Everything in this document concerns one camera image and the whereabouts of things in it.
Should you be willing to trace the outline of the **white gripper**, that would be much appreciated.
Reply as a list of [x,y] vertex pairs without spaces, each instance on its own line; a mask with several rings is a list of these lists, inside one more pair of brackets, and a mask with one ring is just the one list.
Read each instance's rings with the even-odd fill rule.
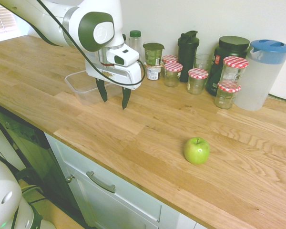
[[142,73],[138,63],[139,53],[122,44],[116,47],[104,47],[97,52],[87,52],[86,72],[95,77],[96,85],[104,102],[108,100],[105,81],[123,86],[122,108],[125,109],[131,96],[131,90],[141,85]]

